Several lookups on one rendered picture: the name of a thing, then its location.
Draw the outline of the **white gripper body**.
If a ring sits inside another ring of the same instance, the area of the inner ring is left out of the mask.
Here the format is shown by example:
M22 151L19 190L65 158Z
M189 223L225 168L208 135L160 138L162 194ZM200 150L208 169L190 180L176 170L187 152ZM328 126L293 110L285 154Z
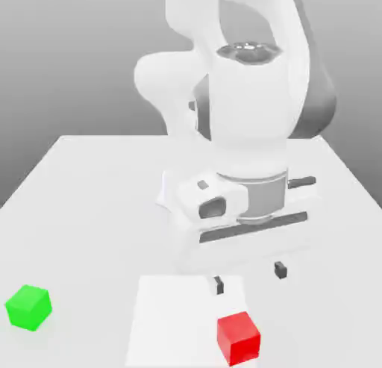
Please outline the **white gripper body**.
M197 229L184 216L174 221L174 262L184 274L221 274L248 261L310 248L317 218L300 211L260 225Z

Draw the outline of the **small red cube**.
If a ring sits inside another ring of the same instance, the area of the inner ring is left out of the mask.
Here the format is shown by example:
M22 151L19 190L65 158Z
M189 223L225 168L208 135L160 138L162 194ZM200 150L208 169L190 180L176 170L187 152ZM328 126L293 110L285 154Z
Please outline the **small red cube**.
M260 354L261 334L246 311L219 318L216 339L230 367Z

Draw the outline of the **small green cube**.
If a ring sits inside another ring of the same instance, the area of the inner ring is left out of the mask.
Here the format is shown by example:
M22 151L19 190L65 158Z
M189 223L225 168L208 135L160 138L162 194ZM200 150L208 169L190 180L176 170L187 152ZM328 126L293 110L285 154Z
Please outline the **small green cube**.
M4 304L10 324L36 331L52 312L47 289L25 284Z

